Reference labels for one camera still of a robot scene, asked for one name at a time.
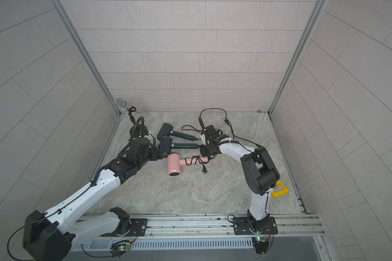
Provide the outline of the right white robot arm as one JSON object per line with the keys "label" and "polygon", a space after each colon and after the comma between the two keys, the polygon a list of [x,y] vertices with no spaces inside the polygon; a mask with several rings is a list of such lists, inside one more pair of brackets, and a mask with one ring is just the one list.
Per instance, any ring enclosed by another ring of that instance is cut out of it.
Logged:
{"label": "right white robot arm", "polygon": [[241,163],[246,183],[252,191],[247,213],[248,226],[253,233],[263,232],[271,218],[269,206],[272,191],[280,180],[280,174],[268,151],[262,146],[245,146],[228,135],[221,134],[212,125],[201,125],[200,136],[203,141],[200,146],[202,156],[225,154]]}

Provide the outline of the pink hair dryer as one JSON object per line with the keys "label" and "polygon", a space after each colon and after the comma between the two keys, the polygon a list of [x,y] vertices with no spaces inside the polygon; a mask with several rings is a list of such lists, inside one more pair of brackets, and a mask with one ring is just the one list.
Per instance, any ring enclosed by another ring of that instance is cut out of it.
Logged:
{"label": "pink hair dryer", "polygon": [[208,157],[193,156],[192,158],[180,158],[177,153],[172,153],[167,157],[167,173],[170,176],[178,176],[181,174],[181,167],[201,164],[203,173],[207,173],[205,164],[209,162]]}

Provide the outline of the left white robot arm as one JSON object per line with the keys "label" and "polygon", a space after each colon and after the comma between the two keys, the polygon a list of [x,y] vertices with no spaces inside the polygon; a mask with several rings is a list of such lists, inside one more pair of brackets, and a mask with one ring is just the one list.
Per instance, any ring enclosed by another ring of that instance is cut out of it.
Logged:
{"label": "left white robot arm", "polygon": [[77,246],[96,237],[114,233],[136,235],[130,215],[119,207],[80,222],[79,218],[106,194],[125,183],[157,154],[156,140],[148,136],[130,139],[118,156],[61,203],[25,219],[22,247],[35,261],[61,261]]}

